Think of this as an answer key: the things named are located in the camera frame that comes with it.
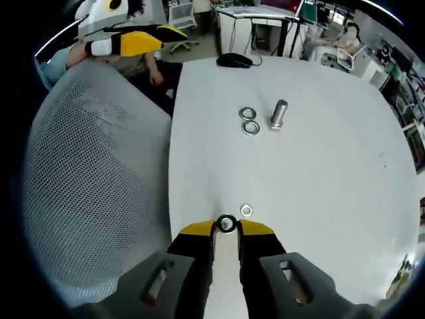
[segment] office chair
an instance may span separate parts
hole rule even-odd
[[[192,29],[197,26],[194,16],[194,7],[193,2],[182,3],[178,5],[171,4],[169,6],[169,21],[168,24],[176,29]],[[179,47],[184,47],[187,50],[190,50],[189,45],[198,45],[198,41],[183,41],[177,43],[174,47],[171,48],[170,53],[173,54]]]
[[[337,50],[337,62],[339,65],[341,65],[343,68],[345,68],[348,71],[354,70],[354,62],[356,57],[359,55],[361,51],[363,51],[366,48],[366,45],[363,45],[355,54],[349,54],[347,51],[338,48]]]
[[[171,243],[170,117],[107,64],[85,60],[54,85],[31,128],[23,223],[69,307],[98,302]]]

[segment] computer mouse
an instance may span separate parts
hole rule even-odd
[[[252,66],[252,60],[237,53],[225,53],[217,59],[217,65],[227,68],[249,68]]]

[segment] white mesh chair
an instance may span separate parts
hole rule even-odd
[[[193,2],[187,2],[182,3],[179,5],[170,5],[169,7],[169,18],[168,18],[168,24],[172,27],[175,27],[179,30],[187,30],[192,29],[197,26],[197,23],[195,21],[195,16],[193,13]],[[198,41],[183,41],[180,43],[177,43],[175,46],[173,46],[170,50],[170,53],[174,53],[179,47],[184,47],[187,50],[190,50],[189,45],[198,45]]]
[[[84,61],[34,119],[23,175],[27,238],[67,305],[97,302],[171,242],[171,119],[107,64]]]
[[[363,45],[355,54],[349,54],[346,50],[338,48],[337,50],[337,62],[343,68],[348,71],[354,70],[355,67],[355,59],[359,55],[361,51],[365,49],[366,45]]]

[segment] metal ring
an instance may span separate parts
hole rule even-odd
[[[232,222],[232,225],[230,227],[223,227],[223,220],[224,219],[228,219]],[[236,229],[236,226],[238,224],[238,221],[236,220],[236,217],[233,215],[221,215],[216,222],[216,227],[219,229],[219,231],[221,231],[222,233],[231,233]]]
[[[250,111],[251,112],[251,116],[247,116],[245,114],[246,111]],[[252,121],[253,119],[255,119],[255,117],[257,117],[257,112],[255,112],[255,110],[253,108],[241,108],[239,110],[239,116],[246,121]]]
[[[253,130],[248,130],[246,128],[248,125],[253,125],[254,126],[254,129]],[[242,123],[242,131],[246,135],[254,136],[254,135],[256,135],[260,131],[260,126],[255,121],[245,121],[245,122]]]
[[[249,216],[251,216],[252,215],[252,207],[250,206],[250,205],[248,205],[248,204],[243,204],[241,207],[240,207],[240,214],[243,216],[243,217],[249,217]]]

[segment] person's hand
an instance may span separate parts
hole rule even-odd
[[[164,83],[164,78],[158,70],[149,73],[149,80],[153,86],[161,86]]]

